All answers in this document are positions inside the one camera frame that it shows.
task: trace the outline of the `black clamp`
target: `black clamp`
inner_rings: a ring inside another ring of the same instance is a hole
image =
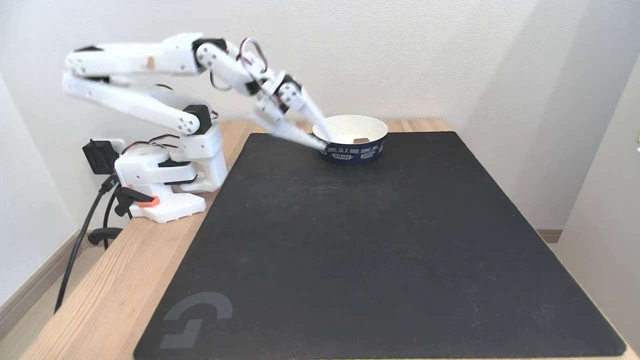
[[[116,205],[115,212],[120,217],[129,213],[129,207],[131,207],[134,201],[150,202],[154,200],[154,198],[149,195],[124,187],[116,190],[116,199],[118,199],[118,205]]]
[[[93,230],[86,239],[89,240],[92,245],[98,245],[100,241],[114,240],[120,235],[120,231],[122,231],[122,229],[119,227],[101,227],[100,229]]]

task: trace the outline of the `baseboard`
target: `baseboard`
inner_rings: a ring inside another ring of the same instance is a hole
[[[542,240],[545,240],[545,243],[555,244],[560,240],[560,235],[562,235],[562,229],[536,229]]]
[[[77,232],[36,270],[36,272],[0,306],[0,340],[2,340],[40,297],[58,280],[67,267]],[[77,256],[89,244],[83,239]]]

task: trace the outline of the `white wall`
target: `white wall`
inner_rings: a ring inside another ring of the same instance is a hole
[[[0,76],[0,304],[76,230]]]
[[[65,97],[66,53],[203,31],[260,39],[269,63],[297,75],[327,115],[447,119],[534,225],[561,227],[639,52],[639,6],[5,0],[0,70],[77,224],[102,181],[80,146],[90,136],[131,141],[163,130]],[[226,119],[246,118],[250,101],[216,92],[205,77],[163,81],[208,99]]]
[[[560,241],[565,267],[640,350],[640,58]]]

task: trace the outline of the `floor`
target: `floor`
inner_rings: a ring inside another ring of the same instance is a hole
[[[104,253],[102,247],[89,247],[78,258],[74,264],[73,271],[67,284],[67,295],[71,294],[80,280],[89,272]],[[31,342],[38,336],[45,324],[53,316],[53,307],[56,303],[58,290],[62,276],[47,290],[35,305],[24,315],[20,322],[0,340],[0,359],[19,359]]]

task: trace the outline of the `wooden table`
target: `wooden table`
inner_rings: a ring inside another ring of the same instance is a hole
[[[390,132],[448,131],[444,120],[392,120]],[[230,168],[253,123],[221,124]],[[216,194],[205,195],[210,206]],[[157,224],[135,218],[45,326],[23,359],[132,359],[133,350],[205,213]],[[637,360],[628,347],[621,360]]]

